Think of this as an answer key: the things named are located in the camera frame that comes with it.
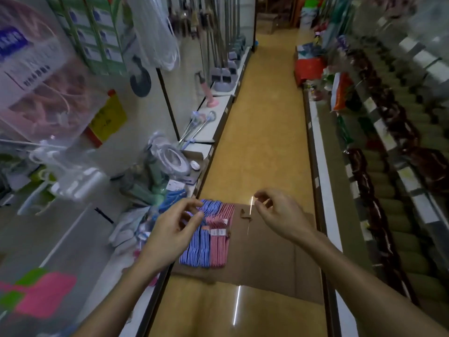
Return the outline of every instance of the floor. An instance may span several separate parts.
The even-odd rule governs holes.
[[[303,99],[292,68],[311,34],[257,35],[202,198],[250,204],[262,187],[292,194],[314,212]],[[150,336],[327,336],[323,305],[228,283],[171,276]]]

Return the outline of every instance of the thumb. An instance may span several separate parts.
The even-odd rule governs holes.
[[[188,221],[187,225],[182,230],[182,233],[187,235],[188,238],[192,238],[192,235],[196,231],[196,229],[201,225],[201,221],[204,218],[204,212],[198,212],[193,215]]]
[[[270,213],[270,211],[267,209],[267,207],[261,201],[256,201],[254,203],[254,205],[255,205],[255,208],[257,209],[257,211],[259,212],[259,214],[261,215],[262,219],[265,222],[273,220],[272,213]]]

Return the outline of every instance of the purple label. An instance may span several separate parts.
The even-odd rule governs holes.
[[[0,29],[0,60],[28,45],[28,40],[15,27]]]

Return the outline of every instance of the flattened cardboard box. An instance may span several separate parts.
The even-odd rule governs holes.
[[[219,269],[194,268],[175,263],[172,274],[273,291],[323,304],[321,272],[302,249],[279,237],[263,222],[255,208],[235,204],[228,261]]]

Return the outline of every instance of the forearm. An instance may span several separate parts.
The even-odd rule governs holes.
[[[296,239],[326,273],[352,314],[373,336],[448,336],[448,332],[381,280],[347,259],[322,233]]]
[[[120,281],[84,320],[74,337],[114,337],[123,329],[134,306],[157,271],[153,267],[142,266],[143,260],[123,274]]]

